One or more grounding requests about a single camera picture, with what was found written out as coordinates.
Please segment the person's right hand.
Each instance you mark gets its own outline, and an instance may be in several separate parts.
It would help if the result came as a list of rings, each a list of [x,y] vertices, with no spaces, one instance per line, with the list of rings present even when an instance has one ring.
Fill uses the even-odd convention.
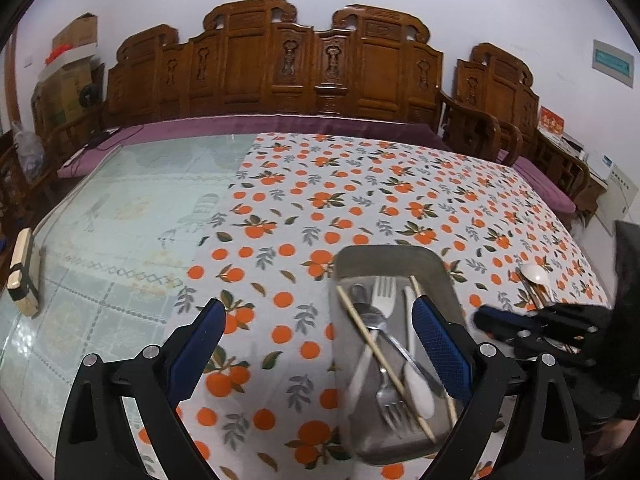
[[[602,429],[597,445],[593,448],[594,456],[608,457],[617,453],[626,443],[639,419],[612,419]]]

